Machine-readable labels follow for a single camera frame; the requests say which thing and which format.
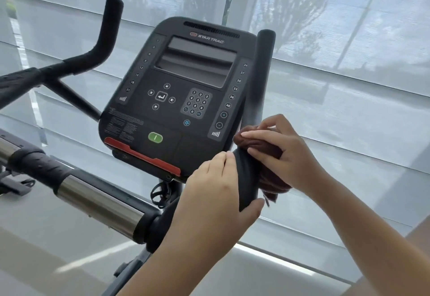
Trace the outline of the person's right hand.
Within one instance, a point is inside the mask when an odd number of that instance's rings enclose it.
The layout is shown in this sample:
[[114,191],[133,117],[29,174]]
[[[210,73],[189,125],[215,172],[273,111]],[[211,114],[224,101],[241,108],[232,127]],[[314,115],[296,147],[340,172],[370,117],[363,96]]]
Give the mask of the person's right hand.
[[293,131],[256,130],[242,133],[243,137],[265,140],[280,147],[286,164],[263,164],[286,184],[311,196],[325,171],[298,133]]

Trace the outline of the person's left hand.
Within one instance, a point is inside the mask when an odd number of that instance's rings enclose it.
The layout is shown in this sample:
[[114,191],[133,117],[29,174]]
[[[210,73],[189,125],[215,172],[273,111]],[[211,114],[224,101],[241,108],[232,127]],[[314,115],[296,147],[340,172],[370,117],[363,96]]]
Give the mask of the person's left hand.
[[220,152],[188,179],[160,247],[233,248],[250,228],[240,226],[239,212],[236,160],[233,152]]

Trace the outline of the brown cleaning cloth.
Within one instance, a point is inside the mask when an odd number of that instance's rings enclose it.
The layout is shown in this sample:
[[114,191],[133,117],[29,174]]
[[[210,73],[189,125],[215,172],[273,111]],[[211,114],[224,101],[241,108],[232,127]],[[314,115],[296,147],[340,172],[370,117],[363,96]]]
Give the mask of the brown cleaning cloth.
[[[273,145],[265,140],[246,138],[242,136],[242,133],[244,132],[256,130],[258,130],[258,125],[246,125],[241,128],[233,137],[233,142],[237,148],[247,152],[249,147],[256,145]],[[262,192],[267,206],[270,206],[270,202],[275,203],[278,195],[285,194],[292,188],[265,165],[261,165],[257,187]]]

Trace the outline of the black exercise bike handlebar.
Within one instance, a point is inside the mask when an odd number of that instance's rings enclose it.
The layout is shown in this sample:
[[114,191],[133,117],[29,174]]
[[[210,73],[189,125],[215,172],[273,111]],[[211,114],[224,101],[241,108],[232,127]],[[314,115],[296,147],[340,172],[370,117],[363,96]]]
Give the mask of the black exercise bike handlebar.
[[[32,88],[43,85],[99,124],[102,112],[61,79],[82,74],[105,62],[114,49],[122,12],[122,0],[106,0],[99,37],[91,51],[54,65],[0,76],[0,109]],[[261,121],[275,39],[276,33],[272,30],[261,30],[257,35],[243,111],[238,117],[240,122],[234,135],[239,128],[258,125]],[[3,129],[0,129],[0,166],[45,184],[58,198],[137,244],[146,244],[150,253],[154,253],[162,243],[179,202],[181,183],[185,184],[189,178],[185,182],[159,179],[160,183],[154,190],[161,187],[161,204],[155,201],[151,204],[82,169],[68,167],[41,148]]]

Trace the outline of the person's right forearm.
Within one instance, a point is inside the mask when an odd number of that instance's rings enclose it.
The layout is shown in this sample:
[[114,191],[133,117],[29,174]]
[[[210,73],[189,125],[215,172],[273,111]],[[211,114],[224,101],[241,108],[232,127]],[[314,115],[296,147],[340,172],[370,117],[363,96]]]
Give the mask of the person's right forearm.
[[378,296],[430,296],[430,258],[324,170],[298,171],[290,185],[328,216]]

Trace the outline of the person's left forearm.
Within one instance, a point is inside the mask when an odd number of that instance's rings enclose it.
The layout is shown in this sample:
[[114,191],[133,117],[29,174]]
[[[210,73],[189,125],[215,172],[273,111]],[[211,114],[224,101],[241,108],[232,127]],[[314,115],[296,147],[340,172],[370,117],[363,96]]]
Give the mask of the person's left forearm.
[[116,296],[190,296],[231,248],[161,246]]

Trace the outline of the black exercise bike console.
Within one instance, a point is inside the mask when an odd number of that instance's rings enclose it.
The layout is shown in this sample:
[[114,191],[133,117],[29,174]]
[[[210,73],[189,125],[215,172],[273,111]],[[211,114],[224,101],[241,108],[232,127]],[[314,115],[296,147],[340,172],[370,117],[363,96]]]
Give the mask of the black exercise bike console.
[[231,148],[254,62],[253,33],[170,17],[160,22],[99,120],[114,158],[186,179]]

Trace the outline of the grey exercise bike frame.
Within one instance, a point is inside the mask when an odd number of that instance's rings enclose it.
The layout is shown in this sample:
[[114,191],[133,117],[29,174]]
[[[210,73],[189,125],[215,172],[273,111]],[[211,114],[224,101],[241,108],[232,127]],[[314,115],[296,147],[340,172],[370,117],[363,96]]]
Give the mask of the grey exercise bike frame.
[[114,280],[110,283],[107,289],[101,296],[116,296],[116,294],[124,287],[131,277],[143,266],[152,254],[148,252],[146,246],[143,250],[130,262],[122,263],[114,273]]

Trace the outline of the black metal bracket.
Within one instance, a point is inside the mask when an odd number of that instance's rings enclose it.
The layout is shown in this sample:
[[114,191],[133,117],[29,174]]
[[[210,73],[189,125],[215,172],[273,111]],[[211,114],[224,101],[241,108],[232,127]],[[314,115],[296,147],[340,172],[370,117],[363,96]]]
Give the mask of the black metal bracket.
[[25,196],[31,192],[34,187],[36,180],[29,178],[23,180],[15,180],[12,177],[16,177],[18,174],[14,174],[4,166],[0,166],[0,196],[6,194],[14,194],[17,196]]

